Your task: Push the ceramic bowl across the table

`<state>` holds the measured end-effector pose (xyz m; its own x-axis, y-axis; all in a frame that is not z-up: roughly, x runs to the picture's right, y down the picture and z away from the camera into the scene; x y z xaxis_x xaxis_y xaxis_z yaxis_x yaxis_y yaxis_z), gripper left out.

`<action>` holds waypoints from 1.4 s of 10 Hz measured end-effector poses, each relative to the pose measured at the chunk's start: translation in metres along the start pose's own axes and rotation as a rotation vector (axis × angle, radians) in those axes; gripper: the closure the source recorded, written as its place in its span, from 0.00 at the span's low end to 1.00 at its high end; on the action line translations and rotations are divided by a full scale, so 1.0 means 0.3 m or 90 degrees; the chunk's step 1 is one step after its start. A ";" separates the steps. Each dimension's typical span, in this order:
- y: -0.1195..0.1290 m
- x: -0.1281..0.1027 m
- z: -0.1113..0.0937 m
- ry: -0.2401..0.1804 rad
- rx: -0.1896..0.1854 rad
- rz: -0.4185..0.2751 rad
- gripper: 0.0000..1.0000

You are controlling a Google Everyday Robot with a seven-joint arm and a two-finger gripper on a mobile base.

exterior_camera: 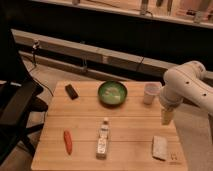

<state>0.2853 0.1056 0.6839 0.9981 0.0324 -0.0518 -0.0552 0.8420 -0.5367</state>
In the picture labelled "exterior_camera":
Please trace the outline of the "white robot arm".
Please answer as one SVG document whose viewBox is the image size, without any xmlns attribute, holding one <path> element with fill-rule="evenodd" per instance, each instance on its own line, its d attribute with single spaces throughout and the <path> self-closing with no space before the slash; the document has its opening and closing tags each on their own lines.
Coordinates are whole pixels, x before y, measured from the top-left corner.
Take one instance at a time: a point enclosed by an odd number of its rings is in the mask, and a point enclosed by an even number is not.
<svg viewBox="0 0 213 171">
<path fill-rule="evenodd" d="M 206 69 L 199 61 L 190 61 L 168 69 L 163 76 L 165 85 L 160 89 L 159 102 L 161 122 L 168 125 L 173 119 L 173 110 L 183 99 L 196 104 L 213 117 L 213 87 L 203 82 Z"/>
</svg>

